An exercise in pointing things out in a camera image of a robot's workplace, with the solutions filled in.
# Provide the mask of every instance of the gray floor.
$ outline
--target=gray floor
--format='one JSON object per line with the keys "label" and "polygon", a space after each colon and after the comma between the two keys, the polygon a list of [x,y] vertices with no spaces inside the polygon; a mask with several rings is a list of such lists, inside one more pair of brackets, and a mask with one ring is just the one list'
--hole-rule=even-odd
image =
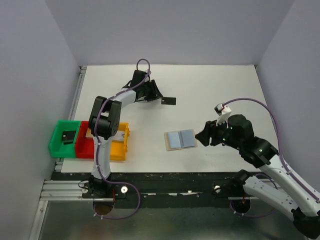
{"label": "gray floor", "polygon": [[[41,240],[305,240],[285,216],[239,217],[228,208],[140,209],[124,220],[93,216],[89,202],[51,202]],[[251,214],[270,210],[255,201]],[[131,209],[115,209],[126,215]]]}

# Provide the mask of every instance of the black object in green bin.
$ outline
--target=black object in green bin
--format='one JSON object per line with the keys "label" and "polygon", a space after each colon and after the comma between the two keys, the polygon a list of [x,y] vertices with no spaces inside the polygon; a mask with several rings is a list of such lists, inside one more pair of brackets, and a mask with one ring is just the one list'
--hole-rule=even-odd
{"label": "black object in green bin", "polygon": [[61,142],[63,142],[64,145],[72,144],[74,142],[74,140],[75,140],[76,132],[77,131],[75,131],[75,130],[73,130],[73,131],[63,131],[62,132]]}

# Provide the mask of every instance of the small white object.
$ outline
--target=small white object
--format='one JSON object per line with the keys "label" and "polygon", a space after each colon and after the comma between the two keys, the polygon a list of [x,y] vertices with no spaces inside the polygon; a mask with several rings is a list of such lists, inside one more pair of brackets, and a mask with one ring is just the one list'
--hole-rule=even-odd
{"label": "small white object", "polygon": [[222,106],[222,103],[218,104],[216,108],[221,111],[221,113],[218,113],[219,118],[216,120],[216,125],[218,126],[228,121],[231,109],[228,106]]}
{"label": "small white object", "polygon": [[214,186],[213,190],[218,194],[221,192],[221,188],[219,185]]}
{"label": "small white object", "polygon": [[121,192],[122,192],[123,194],[125,194],[126,192],[128,192],[128,188],[127,188],[126,186],[123,186],[123,187],[121,188]]}

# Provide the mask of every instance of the yellow bin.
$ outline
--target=yellow bin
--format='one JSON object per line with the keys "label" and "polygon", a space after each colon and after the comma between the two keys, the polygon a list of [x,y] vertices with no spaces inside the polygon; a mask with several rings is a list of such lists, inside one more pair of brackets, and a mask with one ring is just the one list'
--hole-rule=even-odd
{"label": "yellow bin", "polygon": [[110,160],[124,161],[128,152],[128,137],[130,136],[129,123],[120,122],[118,131],[124,132],[124,142],[112,141]]}

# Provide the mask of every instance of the tabletop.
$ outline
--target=tabletop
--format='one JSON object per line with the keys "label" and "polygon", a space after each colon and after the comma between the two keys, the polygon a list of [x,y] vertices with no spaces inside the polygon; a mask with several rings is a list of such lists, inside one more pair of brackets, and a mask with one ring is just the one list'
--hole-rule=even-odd
{"label": "tabletop", "polygon": [[[74,120],[88,121],[97,96],[118,93],[133,76],[135,65],[88,66]],[[146,70],[146,65],[139,69]],[[234,98],[253,98],[265,103],[253,65],[151,65],[151,79],[164,97],[175,97],[176,105],[161,100],[136,102],[121,110],[120,122],[129,123],[128,152],[123,162],[112,161],[112,172],[238,172],[257,171],[238,151],[227,146],[167,151],[165,132],[203,130],[206,121],[218,118],[214,107]],[[269,113],[249,101],[231,103],[232,114],[243,114],[252,122],[256,136],[271,142],[277,138]],[[62,173],[89,173],[93,159],[65,158]]]}

